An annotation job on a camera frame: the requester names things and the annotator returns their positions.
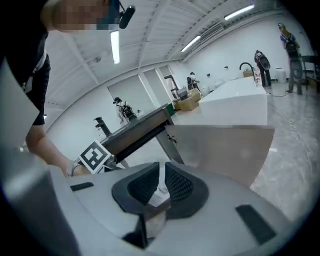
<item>black rectangular strip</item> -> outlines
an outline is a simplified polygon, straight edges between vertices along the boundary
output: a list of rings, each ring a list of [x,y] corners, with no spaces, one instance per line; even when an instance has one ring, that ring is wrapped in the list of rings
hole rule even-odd
[[[83,190],[83,189],[86,189],[86,188],[90,188],[90,187],[93,187],[94,184],[91,183],[91,182],[85,182],[85,183],[81,183],[81,184],[77,184],[77,185],[72,185],[70,186],[71,190],[74,192],[74,191],[78,191],[78,190]]]
[[[240,205],[236,207],[235,210],[259,245],[268,242],[277,235],[272,227],[251,205]]]

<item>black and white square marker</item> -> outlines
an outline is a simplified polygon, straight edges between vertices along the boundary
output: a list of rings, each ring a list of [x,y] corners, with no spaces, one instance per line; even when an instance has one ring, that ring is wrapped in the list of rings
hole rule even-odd
[[[95,140],[81,153],[79,158],[92,174],[96,174],[110,156],[108,150]]]

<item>person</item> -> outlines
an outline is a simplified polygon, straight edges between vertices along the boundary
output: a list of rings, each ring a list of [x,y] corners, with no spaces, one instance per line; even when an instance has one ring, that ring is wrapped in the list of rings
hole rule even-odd
[[[303,71],[298,51],[300,46],[297,43],[295,36],[287,31],[284,24],[279,23],[278,28],[281,32],[280,40],[282,41],[283,48],[286,50],[289,57],[290,76],[287,92],[292,93],[294,90],[294,83],[296,83],[297,94],[302,95],[301,79]]]
[[[112,1],[115,11],[119,1]],[[4,50],[0,62],[6,61],[39,115],[25,142],[31,153],[47,164],[60,167],[65,176],[90,174],[84,166],[65,157],[48,139],[44,130],[44,105],[50,76],[49,55],[45,51],[48,32],[84,30],[109,15],[109,0],[32,0],[5,3],[15,18],[3,30]]]
[[[265,55],[262,53],[262,51],[256,50],[254,53],[254,62],[257,64],[258,68],[260,69],[262,86],[266,87],[266,80],[268,82],[268,86],[271,86],[270,71],[264,69],[264,67],[260,63],[261,57],[265,57]]]
[[[133,120],[137,119],[137,115],[134,113],[132,106],[127,103],[123,102],[119,97],[114,98],[116,115],[120,118],[120,124],[124,125],[125,120],[127,122],[132,122]]]
[[[190,89],[198,89],[199,90],[198,83],[200,83],[200,82],[196,80],[196,74],[194,72],[191,72],[189,78],[190,79],[187,79],[187,82],[189,85],[192,85],[192,88],[190,88]]]

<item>white trash can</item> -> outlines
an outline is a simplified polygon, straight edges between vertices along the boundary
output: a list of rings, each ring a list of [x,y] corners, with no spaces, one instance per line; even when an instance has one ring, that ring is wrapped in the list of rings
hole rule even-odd
[[[287,75],[286,71],[282,68],[276,68],[276,79],[278,80],[278,83],[285,84],[287,82]]]

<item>white table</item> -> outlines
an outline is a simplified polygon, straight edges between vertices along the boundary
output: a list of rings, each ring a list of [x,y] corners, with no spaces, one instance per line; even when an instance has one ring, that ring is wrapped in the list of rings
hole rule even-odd
[[[199,101],[211,125],[267,125],[267,94],[252,76],[231,80]]]

